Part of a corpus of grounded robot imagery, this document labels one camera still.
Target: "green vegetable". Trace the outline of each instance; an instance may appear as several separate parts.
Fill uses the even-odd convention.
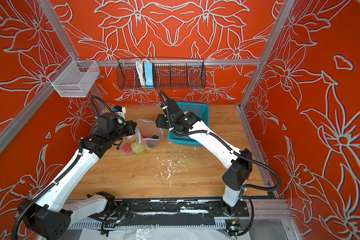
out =
[[[137,145],[136,142],[131,144],[132,151],[136,154],[144,153],[147,149],[143,145]]]

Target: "white power cord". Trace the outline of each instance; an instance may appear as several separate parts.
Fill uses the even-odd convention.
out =
[[[140,79],[140,85],[145,86],[145,79],[144,79],[144,75],[143,75],[143,62],[149,62],[147,59],[143,59],[143,60],[136,60],[136,71],[137,74],[139,75],[139,79]]]

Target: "red wall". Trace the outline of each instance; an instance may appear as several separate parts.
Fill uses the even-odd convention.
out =
[[[282,1],[74,1],[51,0],[82,59],[126,57],[259,58]],[[97,80],[111,104],[156,104],[157,91],[121,90],[115,68]],[[199,103],[235,104],[254,66],[207,68],[207,88],[176,90],[170,97]]]
[[[299,0],[245,107],[304,239],[360,239],[360,0]]]
[[[0,132],[47,84],[66,57],[37,1],[0,1]],[[62,169],[94,123],[87,98],[54,92],[0,155],[0,239],[10,239],[17,206]],[[35,239],[20,229],[19,239]]]

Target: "blue basket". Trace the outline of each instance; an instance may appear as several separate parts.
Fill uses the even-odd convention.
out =
[[[199,116],[209,127],[209,106],[201,103],[177,103],[183,111],[192,112]],[[173,132],[168,131],[168,139],[174,144],[186,145],[192,147],[201,147],[202,144],[190,137],[178,137]]]

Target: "wooden tabletop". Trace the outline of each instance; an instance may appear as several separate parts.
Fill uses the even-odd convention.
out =
[[[154,121],[159,106],[127,106],[126,120]],[[210,105],[210,129],[235,147],[249,147],[236,109],[232,105]],[[151,151],[141,155],[125,153],[115,146],[84,175],[69,196],[83,199],[87,194],[106,191],[116,198],[222,196],[226,169],[205,147],[173,144],[164,136]],[[248,184],[264,186],[256,165]],[[248,189],[246,195],[267,195]]]

